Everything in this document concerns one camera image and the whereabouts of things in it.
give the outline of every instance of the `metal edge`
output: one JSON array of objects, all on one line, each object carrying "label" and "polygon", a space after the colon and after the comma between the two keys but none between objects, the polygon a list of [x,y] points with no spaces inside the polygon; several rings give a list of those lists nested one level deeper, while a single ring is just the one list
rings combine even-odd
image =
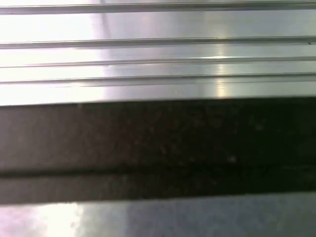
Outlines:
[{"label": "metal edge", "polygon": [[156,39],[101,39],[74,41],[42,41],[42,42],[2,42],[0,49],[32,49],[32,48],[82,48],[82,47],[146,47],[161,45],[188,44],[259,44],[259,43],[303,43],[316,42],[316,36],[293,37],[236,37],[236,38],[156,38]]},{"label": "metal edge", "polygon": [[1,6],[0,15],[83,14],[166,11],[245,11],[316,9],[316,1],[255,1],[255,2],[187,2],[127,3],[42,6]]},{"label": "metal edge", "polygon": [[0,86],[0,106],[86,102],[315,96],[316,81],[89,87]]}]

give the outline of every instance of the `metal surface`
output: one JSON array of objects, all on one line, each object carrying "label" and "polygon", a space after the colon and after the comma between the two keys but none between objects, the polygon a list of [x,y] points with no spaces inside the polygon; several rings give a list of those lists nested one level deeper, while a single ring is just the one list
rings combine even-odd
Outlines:
[{"label": "metal surface", "polygon": [[167,11],[258,11],[316,9],[316,1],[165,2],[83,5],[0,6],[1,15],[85,14]]},{"label": "metal surface", "polygon": [[315,95],[314,1],[23,4],[0,6],[1,105]]},{"label": "metal surface", "polygon": [[0,208],[6,237],[315,236],[315,194]]}]

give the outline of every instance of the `metal groove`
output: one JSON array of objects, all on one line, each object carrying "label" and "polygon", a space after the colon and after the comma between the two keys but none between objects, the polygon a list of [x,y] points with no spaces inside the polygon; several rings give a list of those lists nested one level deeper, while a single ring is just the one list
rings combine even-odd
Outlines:
[{"label": "metal groove", "polygon": [[0,15],[83,14],[166,11],[255,11],[316,9],[316,1],[189,2],[1,6]]},{"label": "metal groove", "polygon": [[66,78],[66,79],[36,79],[36,80],[2,80],[0,86],[6,85],[17,85],[17,86],[33,86],[33,85],[53,85],[58,84],[62,87],[89,87],[89,86],[108,86],[107,83],[117,82],[121,86],[129,85],[129,83],[134,84],[132,82],[139,81],[146,82],[147,84],[151,84],[150,81],[178,81],[182,82],[186,79],[245,79],[245,78],[273,78],[274,80],[277,78],[296,78],[296,77],[315,77],[316,72],[311,73],[260,73],[260,74],[201,74],[201,75],[159,75],[159,76],[131,76],[131,77],[99,77],[99,78]]},{"label": "metal groove", "polygon": [[155,38],[155,39],[101,39],[73,41],[39,41],[39,42],[4,42],[0,49],[32,49],[32,48],[85,48],[85,47],[143,47],[162,45],[189,44],[259,44],[259,43],[303,43],[316,42],[316,36],[292,37],[234,37],[234,38]]},{"label": "metal groove", "polygon": [[86,62],[55,62],[33,64],[0,64],[0,68],[37,68],[37,67],[73,67],[73,66],[109,66],[125,64],[194,64],[194,63],[242,63],[242,62],[282,62],[282,61],[316,61],[316,56],[297,57],[223,57],[223,58],[175,58],[175,59],[131,59],[103,60]]}]

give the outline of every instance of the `black strip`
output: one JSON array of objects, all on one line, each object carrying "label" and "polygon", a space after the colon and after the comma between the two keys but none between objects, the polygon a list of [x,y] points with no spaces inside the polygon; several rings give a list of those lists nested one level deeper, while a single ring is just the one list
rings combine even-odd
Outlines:
[{"label": "black strip", "polygon": [[0,108],[0,203],[316,190],[316,99]]},{"label": "black strip", "polygon": [[315,191],[315,167],[209,170],[0,179],[1,204],[135,200]]},{"label": "black strip", "polygon": [[0,108],[0,173],[315,164],[315,100]]}]

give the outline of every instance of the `shiny metal panel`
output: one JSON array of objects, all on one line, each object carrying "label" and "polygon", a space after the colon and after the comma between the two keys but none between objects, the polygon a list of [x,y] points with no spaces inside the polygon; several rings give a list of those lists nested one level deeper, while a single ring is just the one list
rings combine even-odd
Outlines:
[{"label": "shiny metal panel", "polygon": [[6,237],[313,237],[315,194],[0,207]]},{"label": "shiny metal panel", "polygon": [[313,96],[314,5],[3,1],[1,104]]}]

